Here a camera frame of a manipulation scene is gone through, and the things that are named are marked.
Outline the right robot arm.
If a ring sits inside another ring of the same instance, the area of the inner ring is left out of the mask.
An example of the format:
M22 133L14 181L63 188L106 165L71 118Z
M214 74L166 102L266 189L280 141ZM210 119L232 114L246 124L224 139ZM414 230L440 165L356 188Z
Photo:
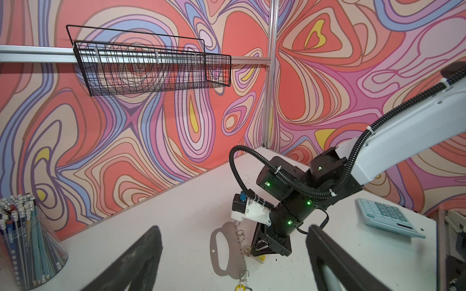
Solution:
M254 257L292 252L290 236L315 210L326 210L361 191L379 174L466 130L466 64L452 63L442 79L369 125L358 137L316 156L302 171L278 156L267 159L245 145L229 152L229 166L241 192L234 197L235 220L257 226L250 253ZM257 185L277 205L248 188L235 165L235 154L250 154L263 164Z

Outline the key with yellow tag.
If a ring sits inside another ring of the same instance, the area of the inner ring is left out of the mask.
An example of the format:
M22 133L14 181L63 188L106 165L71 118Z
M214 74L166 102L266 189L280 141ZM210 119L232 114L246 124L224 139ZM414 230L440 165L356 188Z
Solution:
M251 247L251 246L245 247L243 251L244 251L244 254L245 254L247 257L250 257L250 258L255 259L255 260L258 261L260 264L264 264L264 263L265 263L266 255L259 255L259 256L254 256L254 255L252 255L252 254L251 254L251 251L252 251L252 247Z

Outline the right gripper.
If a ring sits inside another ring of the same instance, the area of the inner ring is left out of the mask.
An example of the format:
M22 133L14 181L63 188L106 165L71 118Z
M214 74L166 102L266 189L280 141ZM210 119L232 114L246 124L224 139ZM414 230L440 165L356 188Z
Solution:
M288 257L292 254L290 236L279 236L272 227L257 223L250 254L254 257L274 254Z

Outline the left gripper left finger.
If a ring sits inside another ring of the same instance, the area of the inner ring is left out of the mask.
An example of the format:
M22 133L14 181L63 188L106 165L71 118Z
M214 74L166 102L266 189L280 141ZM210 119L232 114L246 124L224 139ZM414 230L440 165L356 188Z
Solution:
M152 226L85 291L151 291L154 288L163 250L158 226Z

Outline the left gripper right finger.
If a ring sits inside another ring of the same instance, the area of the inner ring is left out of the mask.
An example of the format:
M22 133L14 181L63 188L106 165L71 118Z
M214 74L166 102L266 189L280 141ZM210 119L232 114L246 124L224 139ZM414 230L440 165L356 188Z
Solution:
M389 289L319 226L309 227L306 245L319 291L387 291Z

